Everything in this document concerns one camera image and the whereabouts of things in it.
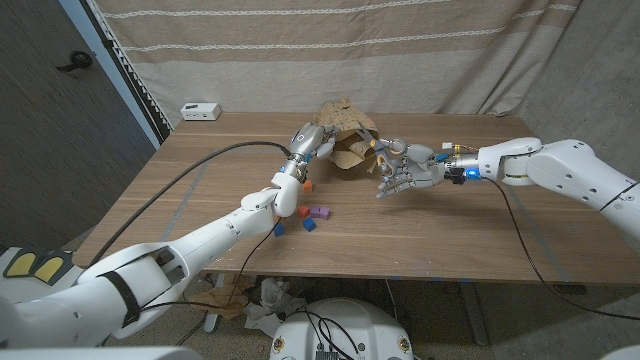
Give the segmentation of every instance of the orange block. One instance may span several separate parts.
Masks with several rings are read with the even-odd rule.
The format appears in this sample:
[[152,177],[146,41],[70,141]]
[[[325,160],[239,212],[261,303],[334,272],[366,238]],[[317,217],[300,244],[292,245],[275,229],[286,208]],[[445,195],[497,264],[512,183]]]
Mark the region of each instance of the orange block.
[[302,188],[304,189],[305,194],[310,193],[311,190],[313,190],[313,184],[311,183],[311,180],[305,181],[304,185],[302,185]]
[[311,209],[309,209],[307,206],[304,206],[304,205],[298,206],[298,217],[302,219],[306,219],[309,217],[310,213],[311,213]]

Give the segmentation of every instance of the crumpled paper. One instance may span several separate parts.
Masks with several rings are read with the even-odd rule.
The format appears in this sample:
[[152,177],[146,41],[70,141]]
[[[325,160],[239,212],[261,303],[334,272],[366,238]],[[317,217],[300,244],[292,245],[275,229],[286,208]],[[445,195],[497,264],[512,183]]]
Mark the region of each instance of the crumpled paper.
[[[221,287],[215,287],[207,292],[190,295],[187,300],[210,304],[213,306],[225,306],[229,302],[229,296],[231,295],[231,291],[233,291],[236,277],[237,275],[225,276]],[[191,306],[196,309],[206,310],[210,313],[221,315],[225,320],[230,320],[240,315],[242,313],[242,309],[247,306],[249,298],[246,295],[243,295],[243,293],[246,289],[253,286],[255,286],[255,282],[253,282],[249,277],[242,275],[240,280],[238,280],[238,285],[236,290],[233,292],[229,306],[224,309],[213,309],[199,305]]]
[[368,141],[356,133],[360,128],[358,122],[364,125],[374,138],[378,139],[378,129],[367,115],[349,101],[342,98],[339,103],[326,103],[320,112],[313,116],[318,125],[334,125],[336,127],[336,145],[330,159],[341,169],[352,168],[366,162],[369,172],[376,166],[375,151]]
[[303,298],[293,298],[287,294],[289,283],[274,278],[262,281],[260,305],[248,304],[242,312],[247,314],[244,327],[246,329],[259,329],[273,337],[282,321],[276,315],[284,313],[291,315],[300,307],[307,304]]

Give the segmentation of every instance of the wooden table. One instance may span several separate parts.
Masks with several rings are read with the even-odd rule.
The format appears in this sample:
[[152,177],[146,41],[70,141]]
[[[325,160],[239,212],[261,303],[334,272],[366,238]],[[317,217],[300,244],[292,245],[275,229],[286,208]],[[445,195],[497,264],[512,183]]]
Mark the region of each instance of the wooden table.
[[[481,147],[532,136],[516,117],[370,115],[384,137],[439,148],[443,141]],[[87,266],[125,220],[179,172],[212,149],[241,141],[287,144],[311,114],[223,114],[185,122],[162,145],[74,255]],[[196,169],[145,211],[109,253],[139,243],[173,240],[239,207],[246,194],[270,185],[284,161],[279,150],[241,148]],[[502,196],[488,182],[449,182],[377,200],[379,173],[341,170],[329,161],[307,167],[314,183],[299,204],[331,208],[328,221],[306,232],[295,215],[286,235],[266,241],[247,273],[394,279],[537,282]],[[640,261],[619,232],[585,205],[538,187],[510,195],[531,255],[549,281],[638,284]],[[262,237],[238,243],[207,270],[237,272]]]

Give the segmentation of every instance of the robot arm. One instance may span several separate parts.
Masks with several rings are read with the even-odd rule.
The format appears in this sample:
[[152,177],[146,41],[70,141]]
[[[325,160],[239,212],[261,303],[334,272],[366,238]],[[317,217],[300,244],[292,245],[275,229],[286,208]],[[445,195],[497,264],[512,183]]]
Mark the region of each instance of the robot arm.
[[499,179],[511,186],[538,185],[583,202],[613,224],[640,239],[640,186],[598,159],[578,140],[542,145],[537,138],[520,138],[467,154],[436,155],[422,145],[380,140],[399,158],[392,160],[396,176],[383,176],[377,197],[413,187],[435,186],[445,179]]
[[113,334],[124,338],[144,328],[179,298],[193,277],[236,242],[266,233],[276,215],[296,207],[306,165],[332,149],[332,127],[306,124],[291,141],[291,156],[272,179],[273,188],[249,194],[241,207],[180,239],[138,244],[87,269],[77,285],[53,295],[13,304],[0,298],[4,347],[95,346]]

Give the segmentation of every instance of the beige curtain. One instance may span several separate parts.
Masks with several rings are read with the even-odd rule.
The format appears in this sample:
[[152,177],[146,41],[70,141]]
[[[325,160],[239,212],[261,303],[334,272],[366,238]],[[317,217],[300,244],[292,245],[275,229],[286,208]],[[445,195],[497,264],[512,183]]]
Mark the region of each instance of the beige curtain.
[[228,112],[505,114],[580,0],[94,0],[172,123]]

